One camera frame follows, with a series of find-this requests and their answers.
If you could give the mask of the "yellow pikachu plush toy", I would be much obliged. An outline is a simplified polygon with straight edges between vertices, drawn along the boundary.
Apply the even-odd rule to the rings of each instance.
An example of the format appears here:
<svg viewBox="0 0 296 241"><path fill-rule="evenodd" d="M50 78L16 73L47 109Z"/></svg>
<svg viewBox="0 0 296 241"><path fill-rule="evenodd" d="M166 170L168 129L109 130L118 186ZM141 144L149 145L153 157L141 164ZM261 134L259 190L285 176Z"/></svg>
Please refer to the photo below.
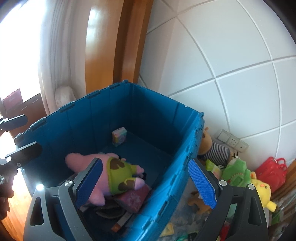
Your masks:
<svg viewBox="0 0 296 241"><path fill-rule="evenodd" d="M271 188L269 184L264 183L257 179L256 173L251 172L251 183L255 186L257 193L259 195L261 204L263 208L267 208L270 212L275 212L276 203L270 200L271 198Z"/></svg>

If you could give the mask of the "green frog plush toy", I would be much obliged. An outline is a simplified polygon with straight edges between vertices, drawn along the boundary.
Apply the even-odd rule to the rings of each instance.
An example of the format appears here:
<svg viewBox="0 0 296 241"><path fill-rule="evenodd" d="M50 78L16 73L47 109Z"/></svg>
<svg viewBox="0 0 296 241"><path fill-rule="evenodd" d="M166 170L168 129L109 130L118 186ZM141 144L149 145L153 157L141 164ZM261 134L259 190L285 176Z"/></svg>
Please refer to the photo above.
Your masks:
<svg viewBox="0 0 296 241"><path fill-rule="evenodd" d="M235 158L228 163L221 179L231 186L246 187L251 183L251 171L247 168L245 161Z"/></svg>

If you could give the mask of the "brown squirrel plush toy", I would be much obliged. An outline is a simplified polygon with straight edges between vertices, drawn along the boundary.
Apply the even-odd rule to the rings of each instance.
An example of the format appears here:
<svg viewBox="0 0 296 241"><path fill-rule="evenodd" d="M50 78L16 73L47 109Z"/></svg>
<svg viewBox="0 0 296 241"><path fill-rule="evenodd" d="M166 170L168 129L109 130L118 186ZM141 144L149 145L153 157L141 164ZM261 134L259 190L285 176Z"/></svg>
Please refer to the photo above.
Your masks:
<svg viewBox="0 0 296 241"><path fill-rule="evenodd" d="M211 212L211 207L204 203L198 191L193 191L190 195L191 197L188 199L187 204L189 206L197 206L197 214L202 215L205 213L209 214Z"/></svg>

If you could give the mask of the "red plastic basket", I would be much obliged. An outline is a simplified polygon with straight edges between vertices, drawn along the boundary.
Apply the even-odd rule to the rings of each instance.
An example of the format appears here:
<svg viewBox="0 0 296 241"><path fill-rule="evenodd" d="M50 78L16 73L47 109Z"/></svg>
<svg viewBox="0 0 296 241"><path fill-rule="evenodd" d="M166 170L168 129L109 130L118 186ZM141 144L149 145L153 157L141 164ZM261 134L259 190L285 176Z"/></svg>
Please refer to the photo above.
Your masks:
<svg viewBox="0 0 296 241"><path fill-rule="evenodd" d="M286 160L284 158L275 159L269 157L255 170L255 173L257 179L267 183L271 188L271 192L274 193L285 183L287 174Z"/></svg>

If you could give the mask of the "brown bear striped plush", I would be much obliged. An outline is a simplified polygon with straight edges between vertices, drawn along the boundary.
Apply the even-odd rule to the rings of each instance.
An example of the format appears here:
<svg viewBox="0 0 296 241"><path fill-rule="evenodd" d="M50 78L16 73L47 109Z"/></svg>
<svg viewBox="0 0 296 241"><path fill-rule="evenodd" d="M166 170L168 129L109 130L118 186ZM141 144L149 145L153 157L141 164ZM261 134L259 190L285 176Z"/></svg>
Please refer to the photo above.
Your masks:
<svg viewBox="0 0 296 241"><path fill-rule="evenodd" d="M197 155L199 160L210 160L216 166L221 165L225 167L234 157L234 153L228 147L212 140L208 133L208 127L203 129L201 144Z"/></svg>

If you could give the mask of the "pink starfish plush toy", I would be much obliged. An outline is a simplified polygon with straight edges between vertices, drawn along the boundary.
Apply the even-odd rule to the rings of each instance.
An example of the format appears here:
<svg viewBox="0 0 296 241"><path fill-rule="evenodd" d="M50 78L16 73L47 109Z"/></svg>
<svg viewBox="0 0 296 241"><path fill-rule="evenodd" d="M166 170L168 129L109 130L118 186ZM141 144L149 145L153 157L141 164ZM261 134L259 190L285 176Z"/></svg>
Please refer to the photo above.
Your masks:
<svg viewBox="0 0 296 241"><path fill-rule="evenodd" d="M142 178L144 168L128 163L125 158L120 159L114 153L85 156L79 153L70 153L66 156L65 162L69 169L79 173L84 171L95 158L102 161L103 170L88 199L89 203L104 206L106 197L129 190L139 190L145 185Z"/></svg>

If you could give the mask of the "small pastel box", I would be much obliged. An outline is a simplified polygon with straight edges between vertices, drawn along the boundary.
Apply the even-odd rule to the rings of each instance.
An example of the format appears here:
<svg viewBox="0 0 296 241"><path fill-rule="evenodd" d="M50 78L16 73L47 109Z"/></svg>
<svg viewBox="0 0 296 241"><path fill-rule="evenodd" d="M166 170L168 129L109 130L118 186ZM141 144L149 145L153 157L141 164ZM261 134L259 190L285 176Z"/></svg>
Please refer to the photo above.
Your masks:
<svg viewBox="0 0 296 241"><path fill-rule="evenodd" d="M118 128L112 132L112 143L117 147L121 145L127 136L127 130L124 127Z"/></svg>

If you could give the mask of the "blue plastic storage crate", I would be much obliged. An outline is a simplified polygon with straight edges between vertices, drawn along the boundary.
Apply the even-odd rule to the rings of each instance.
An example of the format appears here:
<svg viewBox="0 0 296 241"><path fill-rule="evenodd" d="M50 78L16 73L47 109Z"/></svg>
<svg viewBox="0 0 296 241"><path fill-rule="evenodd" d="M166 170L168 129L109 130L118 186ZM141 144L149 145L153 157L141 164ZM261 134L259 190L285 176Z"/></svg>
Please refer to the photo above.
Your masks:
<svg viewBox="0 0 296 241"><path fill-rule="evenodd" d="M72 175L69 153L115 153L144 168L151 188L139 213L112 232L115 220L84 213L96 240L157 240L187 184L188 162L197 156L203 114L169 97L124 81L92 92L32 124L15 138L17 147L39 143L42 154L22 169L30 193L37 184L60 184ZM112 143L124 127L126 140Z"/></svg>

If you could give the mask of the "white wall socket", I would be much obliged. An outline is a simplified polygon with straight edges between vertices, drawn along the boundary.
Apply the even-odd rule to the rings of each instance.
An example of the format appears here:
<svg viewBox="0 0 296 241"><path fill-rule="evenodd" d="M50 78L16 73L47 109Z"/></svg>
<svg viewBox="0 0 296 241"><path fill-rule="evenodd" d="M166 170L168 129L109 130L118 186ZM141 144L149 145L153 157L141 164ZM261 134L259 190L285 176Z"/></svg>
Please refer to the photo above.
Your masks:
<svg viewBox="0 0 296 241"><path fill-rule="evenodd" d="M249 145L246 142L237 138L236 136L227 132L224 129L215 133L215 139L240 153L244 153L249 147Z"/></svg>

